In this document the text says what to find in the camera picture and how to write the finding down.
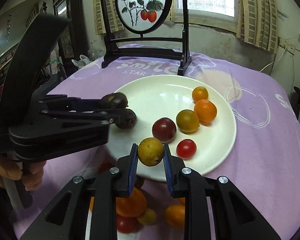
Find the person's left hand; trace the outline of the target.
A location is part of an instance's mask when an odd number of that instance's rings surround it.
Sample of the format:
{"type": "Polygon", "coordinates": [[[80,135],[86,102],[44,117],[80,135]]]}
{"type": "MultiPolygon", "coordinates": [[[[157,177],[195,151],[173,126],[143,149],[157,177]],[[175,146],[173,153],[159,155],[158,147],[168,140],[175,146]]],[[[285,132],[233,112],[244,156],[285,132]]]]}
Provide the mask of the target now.
{"type": "Polygon", "coordinates": [[[34,191],[42,184],[45,165],[46,161],[32,163],[29,165],[29,173],[24,175],[14,161],[0,154],[0,187],[4,187],[3,178],[11,180],[21,179],[26,191],[34,191]]]}

